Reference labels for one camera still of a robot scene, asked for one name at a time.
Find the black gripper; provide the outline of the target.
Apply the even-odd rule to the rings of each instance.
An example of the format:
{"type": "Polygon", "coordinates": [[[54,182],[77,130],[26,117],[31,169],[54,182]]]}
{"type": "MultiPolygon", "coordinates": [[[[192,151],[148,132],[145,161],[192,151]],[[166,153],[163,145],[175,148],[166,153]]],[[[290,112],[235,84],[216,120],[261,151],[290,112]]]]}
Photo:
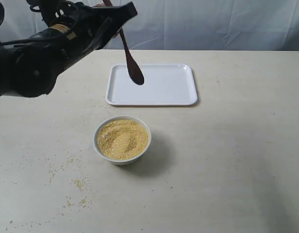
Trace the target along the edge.
{"type": "Polygon", "coordinates": [[[90,7],[59,1],[48,27],[40,32],[50,60],[76,63],[104,48],[123,25],[137,16],[132,2],[122,6],[90,7]]]}

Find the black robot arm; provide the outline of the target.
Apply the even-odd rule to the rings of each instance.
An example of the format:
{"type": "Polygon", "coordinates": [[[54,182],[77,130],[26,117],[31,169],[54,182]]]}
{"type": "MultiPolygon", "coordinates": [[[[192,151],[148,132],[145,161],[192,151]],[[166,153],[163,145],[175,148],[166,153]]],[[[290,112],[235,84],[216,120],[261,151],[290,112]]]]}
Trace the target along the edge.
{"type": "Polygon", "coordinates": [[[57,77],[104,48],[137,15],[132,2],[91,7],[68,0],[30,0],[46,29],[27,39],[0,42],[0,96],[35,98],[49,94],[57,77]]]}

